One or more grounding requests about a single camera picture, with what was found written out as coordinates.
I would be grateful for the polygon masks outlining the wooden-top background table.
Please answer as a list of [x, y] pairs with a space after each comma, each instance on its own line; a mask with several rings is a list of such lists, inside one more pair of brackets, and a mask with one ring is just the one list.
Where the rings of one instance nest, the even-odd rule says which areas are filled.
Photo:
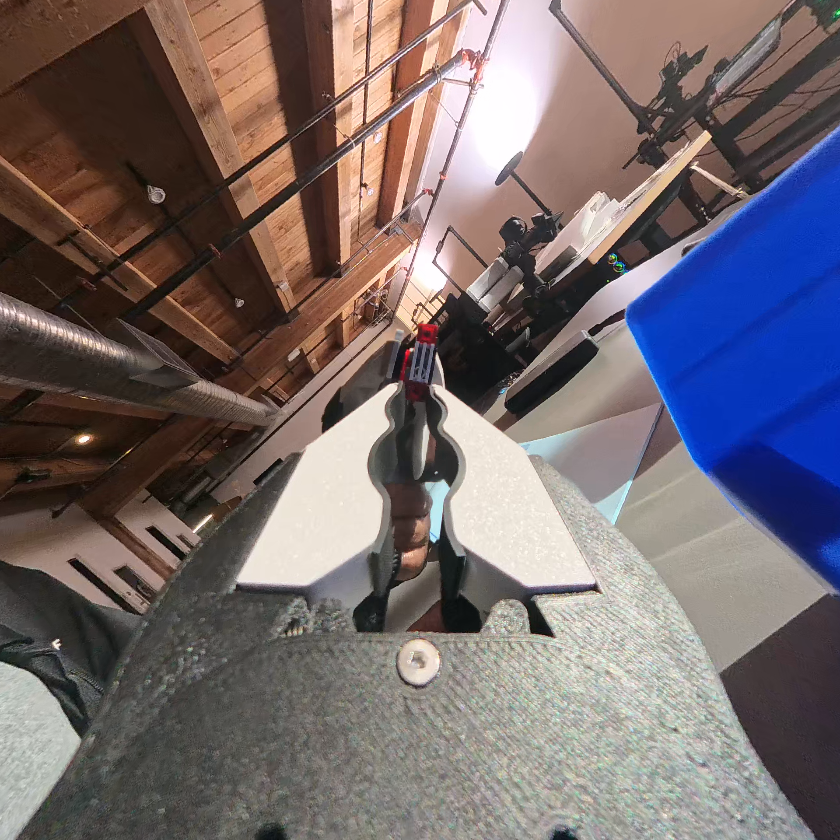
[[699, 152], [710, 141], [711, 133], [705, 130], [693, 141], [686, 144], [669, 158], [664, 165], [651, 174], [645, 182], [631, 191], [624, 199], [619, 200], [627, 201], [628, 209], [619, 218], [617, 223], [608, 228], [593, 244], [586, 247], [580, 255], [574, 259], [565, 259], [562, 255], [562, 251], [564, 250], [563, 231], [569, 226], [572, 217], [563, 226], [557, 238], [539, 252], [536, 263], [538, 273], [548, 272], [555, 267], [566, 269], [577, 259], [587, 259], [592, 264], [598, 261], [627, 237], [632, 226], [642, 221], [646, 212], [651, 210], [657, 200], [677, 182], [683, 172], [697, 158]]

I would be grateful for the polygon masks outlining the dark vent grille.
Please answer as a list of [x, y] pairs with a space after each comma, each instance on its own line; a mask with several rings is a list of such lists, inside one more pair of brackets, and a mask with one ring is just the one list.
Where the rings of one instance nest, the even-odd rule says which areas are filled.
[[104, 334], [140, 357], [140, 370], [130, 377], [136, 382], [174, 391], [202, 380], [202, 377], [166, 344], [123, 320], [111, 320]]

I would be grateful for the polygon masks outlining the sprinkler pipe with red fittings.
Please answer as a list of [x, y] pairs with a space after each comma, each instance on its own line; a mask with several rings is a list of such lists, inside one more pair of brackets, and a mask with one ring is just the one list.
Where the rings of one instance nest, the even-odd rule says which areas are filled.
[[461, 63], [463, 65], [466, 65], [471, 71], [469, 79], [464, 79], [466, 83], [465, 87], [467, 88], [468, 93], [460, 116], [458, 117], [457, 123], [455, 125], [454, 135], [451, 140], [451, 144], [448, 147], [448, 152], [444, 159], [442, 168], [438, 172], [437, 183], [430, 197], [430, 204], [428, 206], [426, 215], [423, 218], [423, 225], [421, 227], [421, 231], [414, 246], [411, 261], [409, 262], [408, 267], [404, 270], [404, 278], [402, 280], [402, 285], [398, 287], [395, 285], [396, 282], [394, 280], [392, 281], [394, 290], [398, 291], [398, 295], [393, 305], [391, 306], [391, 322], [394, 322], [395, 320], [401, 318], [400, 309], [402, 308], [403, 300], [406, 296], [406, 291], [413, 284], [418, 257], [422, 251], [424, 240], [427, 236], [427, 232], [432, 222], [432, 219], [434, 218], [434, 214], [436, 212], [440, 196], [445, 189], [445, 185], [448, 180], [449, 170], [455, 158], [456, 151], [459, 147], [459, 142], [461, 140], [462, 133], [464, 132], [464, 129], [466, 127], [466, 123], [469, 119], [469, 114], [474, 105], [474, 101], [476, 100], [477, 95], [480, 92], [482, 80], [485, 75], [487, 65], [489, 65], [490, 63], [491, 53], [496, 44], [497, 38], [499, 36], [499, 31], [501, 29], [502, 23], [507, 14], [510, 4], [510, 1], [499, 2], [496, 15], [493, 19], [489, 34], [486, 38], [486, 43], [484, 44], [481, 50], [463, 50], [463, 57]]

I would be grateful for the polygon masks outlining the small red brick assembly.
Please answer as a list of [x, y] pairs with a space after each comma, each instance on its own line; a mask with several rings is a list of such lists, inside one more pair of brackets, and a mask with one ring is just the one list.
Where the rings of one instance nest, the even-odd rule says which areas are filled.
[[436, 369], [437, 347], [438, 326], [419, 324], [414, 345], [404, 355], [400, 374], [408, 402], [421, 403], [427, 399]]

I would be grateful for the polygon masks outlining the thick black ceiling pipe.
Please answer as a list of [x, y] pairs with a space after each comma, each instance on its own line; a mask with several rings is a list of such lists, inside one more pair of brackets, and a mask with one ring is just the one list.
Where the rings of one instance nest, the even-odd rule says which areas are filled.
[[291, 198], [300, 194], [312, 183], [315, 183], [322, 175], [337, 166], [343, 158], [357, 147], [362, 146], [378, 130], [393, 121], [397, 115], [407, 110], [409, 106], [414, 104], [415, 100], [431, 91], [439, 82], [447, 78], [451, 72], [462, 66], [468, 66], [471, 62], [470, 55], [470, 50], [462, 49], [450, 57], [443, 65], [432, 68], [420, 77], [376, 119], [372, 122], [365, 123], [357, 133], [351, 135], [341, 143], [325, 159], [305, 171], [295, 181], [286, 185], [266, 203], [257, 206], [254, 212], [246, 216], [239, 225], [228, 231], [216, 243], [207, 245], [191, 262], [177, 270], [139, 302], [135, 303], [122, 315], [122, 319], [126, 322], [134, 322], [140, 316], [151, 311], [159, 303], [165, 301], [169, 295], [183, 286], [198, 271], [214, 263], [214, 261], [221, 259], [229, 249], [247, 236], [254, 228], [267, 220], [279, 208], [286, 205]]

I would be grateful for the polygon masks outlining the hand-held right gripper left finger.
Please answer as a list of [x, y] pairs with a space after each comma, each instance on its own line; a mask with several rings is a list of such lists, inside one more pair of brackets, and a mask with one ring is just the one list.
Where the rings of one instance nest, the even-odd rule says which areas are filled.
[[403, 383], [375, 393], [307, 446], [238, 573], [237, 588], [334, 600], [383, 596], [395, 566], [392, 501]]

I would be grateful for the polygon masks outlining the light blue instruction booklet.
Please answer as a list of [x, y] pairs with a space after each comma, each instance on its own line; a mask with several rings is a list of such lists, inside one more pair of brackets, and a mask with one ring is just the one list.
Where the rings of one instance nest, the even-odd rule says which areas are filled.
[[616, 524], [663, 411], [658, 401], [582, 427], [523, 440], [608, 520]]

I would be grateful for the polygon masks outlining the black equipment rack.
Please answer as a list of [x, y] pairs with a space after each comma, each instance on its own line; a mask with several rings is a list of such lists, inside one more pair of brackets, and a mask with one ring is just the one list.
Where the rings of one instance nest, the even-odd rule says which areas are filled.
[[708, 47], [690, 54], [676, 43], [659, 72], [659, 89], [645, 107], [654, 133], [642, 125], [633, 163], [659, 165], [667, 144], [707, 131], [709, 155], [726, 164], [733, 184], [749, 193], [770, 184], [794, 158], [838, 128], [838, 2], [789, 2], [733, 57], [701, 72], [701, 86], [684, 92]]

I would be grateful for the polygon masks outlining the person's left hand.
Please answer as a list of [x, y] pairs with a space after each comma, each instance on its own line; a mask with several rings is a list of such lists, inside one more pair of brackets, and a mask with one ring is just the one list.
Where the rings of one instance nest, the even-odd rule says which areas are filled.
[[385, 484], [391, 502], [394, 571], [391, 585], [411, 581], [438, 561], [431, 539], [432, 498], [422, 482]]

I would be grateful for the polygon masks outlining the blue plastic bin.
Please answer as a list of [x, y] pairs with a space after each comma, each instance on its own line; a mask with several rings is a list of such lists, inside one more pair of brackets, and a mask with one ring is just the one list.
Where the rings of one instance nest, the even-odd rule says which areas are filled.
[[626, 309], [690, 456], [839, 588], [839, 132]]

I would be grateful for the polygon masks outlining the stack of flat white boxes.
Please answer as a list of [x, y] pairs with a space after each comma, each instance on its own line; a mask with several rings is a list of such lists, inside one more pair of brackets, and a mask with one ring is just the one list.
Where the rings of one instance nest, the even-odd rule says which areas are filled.
[[603, 191], [595, 192], [563, 230], [563, 257], [574, 259], [580, 255], [617, 223], [627, 209], [627, 201], [619, 201]]

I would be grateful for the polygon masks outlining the black office chair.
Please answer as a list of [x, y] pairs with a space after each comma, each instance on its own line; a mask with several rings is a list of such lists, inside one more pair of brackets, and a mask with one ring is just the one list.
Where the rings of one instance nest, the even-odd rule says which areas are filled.
[[524, 365], [485, 324], [487, 311], [470, 296], [449, 293], [432, 318], [446, 388], [482, 413]]

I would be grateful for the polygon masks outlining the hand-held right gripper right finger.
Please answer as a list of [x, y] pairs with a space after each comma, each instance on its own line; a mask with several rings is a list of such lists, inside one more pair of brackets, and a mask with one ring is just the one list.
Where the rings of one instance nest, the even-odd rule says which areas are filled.
[[441, 385], [427, 401], [445, 483], [437, 539], [447, 632], [478, 632], [498, 603], [597, 593], [597, 579], [527, 452]]

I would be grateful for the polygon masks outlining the black power bank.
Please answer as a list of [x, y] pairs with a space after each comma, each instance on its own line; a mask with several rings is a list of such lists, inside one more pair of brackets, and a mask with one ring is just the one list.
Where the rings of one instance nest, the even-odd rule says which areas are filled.
[[529, 413], [569, 384], [598, 352], [598, 343], [588, 332], [576, 333], [521, 373], [506, 392], [506, 410], [515, 417]]

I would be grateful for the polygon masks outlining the silver ventilation duct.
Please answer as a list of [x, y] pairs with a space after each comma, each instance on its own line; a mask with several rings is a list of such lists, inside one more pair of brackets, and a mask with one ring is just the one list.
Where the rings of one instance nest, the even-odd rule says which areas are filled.
[[3, 385], [256, 426], [277, 417], [274, 406], [204, 379], [174, 391], [134, 381], [139, 362], [106, 335], [1, 295]]

